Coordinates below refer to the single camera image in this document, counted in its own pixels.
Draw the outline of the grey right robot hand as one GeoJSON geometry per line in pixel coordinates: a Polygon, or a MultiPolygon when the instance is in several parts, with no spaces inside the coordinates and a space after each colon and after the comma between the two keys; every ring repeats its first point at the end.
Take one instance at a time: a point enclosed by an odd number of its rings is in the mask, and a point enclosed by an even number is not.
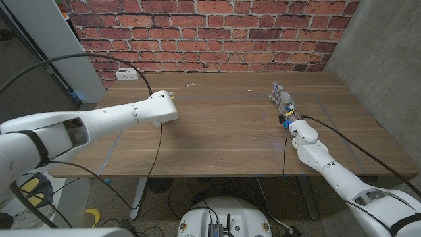
{"type": "Polygon", "coordinates": [[[277,106],[280,112],[280,123],[290,125],[292,122],[301,120],[291,94],[276,81],[273,82],[273,89],[269,99],[277,106]]]}

